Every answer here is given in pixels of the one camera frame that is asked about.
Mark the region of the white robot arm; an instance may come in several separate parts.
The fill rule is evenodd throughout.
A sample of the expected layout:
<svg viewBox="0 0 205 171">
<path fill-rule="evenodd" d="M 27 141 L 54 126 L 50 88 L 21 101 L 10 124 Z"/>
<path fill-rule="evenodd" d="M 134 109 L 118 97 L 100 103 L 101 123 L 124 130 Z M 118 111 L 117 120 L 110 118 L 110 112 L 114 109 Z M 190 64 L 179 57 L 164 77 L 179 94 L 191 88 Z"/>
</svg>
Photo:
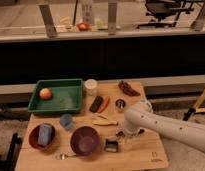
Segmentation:
<svg viewBox="0 0 205 171">
<path fill-rule="evenodd" d="M 126 137 L 133 137 L 140 127 L 205 153 L 205 125 L 156 115 L 147 99 L 137 101 L 124 112 L 123 133 Z"/>
</svg>

